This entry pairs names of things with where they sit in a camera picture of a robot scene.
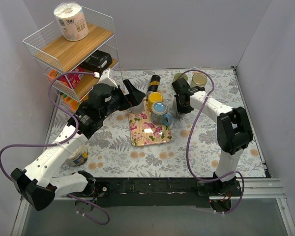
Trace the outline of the blue glazed mug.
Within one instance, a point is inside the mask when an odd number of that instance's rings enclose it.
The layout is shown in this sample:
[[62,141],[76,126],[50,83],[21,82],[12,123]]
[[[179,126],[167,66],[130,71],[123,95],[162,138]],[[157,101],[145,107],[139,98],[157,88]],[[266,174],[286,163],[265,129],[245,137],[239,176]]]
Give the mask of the blue glazed mug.
[[168,107],[164,102],[155,102],[152,105],[151,122],[155,125],[171,126],[172,117],[168,114]]

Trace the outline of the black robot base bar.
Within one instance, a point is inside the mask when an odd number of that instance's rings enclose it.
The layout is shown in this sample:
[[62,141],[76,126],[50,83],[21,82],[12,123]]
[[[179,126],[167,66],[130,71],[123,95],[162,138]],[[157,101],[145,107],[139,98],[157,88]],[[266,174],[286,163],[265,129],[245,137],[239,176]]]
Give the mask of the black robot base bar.
[[210,208],[210,199],[221,200],[226,210],[231,207],[231,198],[242,194],[242,182],[234,178],[221,181],[201,182],[192,177],[98,177],[94,190],[84,196],[101,207],[149,207],[191,206]]

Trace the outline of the light green ceramic mug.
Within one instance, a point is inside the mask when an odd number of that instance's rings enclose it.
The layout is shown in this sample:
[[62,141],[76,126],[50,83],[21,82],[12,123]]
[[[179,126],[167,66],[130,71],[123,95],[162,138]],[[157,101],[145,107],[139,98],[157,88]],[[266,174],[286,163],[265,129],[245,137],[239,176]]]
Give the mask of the light green ceramic mug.
[[181,72],[176,73],[176,74],[174,75],[173,81],[176,81],[176,80],[179,79],[179,78],[183,78],[184,80],[188,81],[188,76],[187,76],[187,74],[184,74],[184,73],[181,73]]

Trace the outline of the cream mug with black handle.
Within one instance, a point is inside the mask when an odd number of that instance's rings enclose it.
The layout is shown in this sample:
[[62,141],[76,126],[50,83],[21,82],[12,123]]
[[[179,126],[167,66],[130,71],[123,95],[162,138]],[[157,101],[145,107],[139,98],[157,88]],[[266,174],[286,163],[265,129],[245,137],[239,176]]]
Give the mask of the cream mug with black handle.
[[194,74],[191,78],[191,87],[204,87],[207,84],[207,76],[203,73]]

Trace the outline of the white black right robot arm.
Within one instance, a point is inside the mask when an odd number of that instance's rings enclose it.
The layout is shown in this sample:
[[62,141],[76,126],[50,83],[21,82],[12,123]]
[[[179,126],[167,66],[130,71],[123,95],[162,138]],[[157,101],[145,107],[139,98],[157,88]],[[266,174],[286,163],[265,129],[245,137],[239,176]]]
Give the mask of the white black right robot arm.
[[243,107],[232,108],[210,97],[205,89],[191,87],[180,78],[172,82],[175,91],[174,106],[181,115],[194,109],[201,111],[217,125],[217,142],[221,148],[218,167],[210,180],[197,181],[201,196],[224,195],[230,191],[240,192],[236,181],[236,168],[244,149],[253,140],[252,128]]

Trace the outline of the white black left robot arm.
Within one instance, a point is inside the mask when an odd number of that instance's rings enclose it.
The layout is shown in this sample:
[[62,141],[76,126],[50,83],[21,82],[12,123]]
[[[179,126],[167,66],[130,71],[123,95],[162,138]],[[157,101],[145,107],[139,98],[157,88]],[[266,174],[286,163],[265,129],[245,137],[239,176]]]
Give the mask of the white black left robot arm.
[[124,111],[142,103],[145,94],[128,79],[124,94],[119,86],[98,83],[68,120],[51,147],[23,169],[11,173],[16,190],[37,210],[45,209],[55,197],[77,193],[88,197],[94,193],[95,178],[86,171],[65,177],[54,177],[56,170],[90,137],[99,130],[103,121],[115,111]]

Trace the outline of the white grey mug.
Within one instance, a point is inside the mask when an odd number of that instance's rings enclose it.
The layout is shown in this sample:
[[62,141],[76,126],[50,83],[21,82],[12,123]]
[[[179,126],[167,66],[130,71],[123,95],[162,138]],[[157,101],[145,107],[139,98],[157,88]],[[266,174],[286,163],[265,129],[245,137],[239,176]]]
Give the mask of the white grey mug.
[[183,108],[183,109],[178,109],[178,111],[177,111],[177,118],[178,118],[179,120],[182,120],[182,119],[185,118],[186,114],[187,114],[187,111],[186,111],[185,108]]

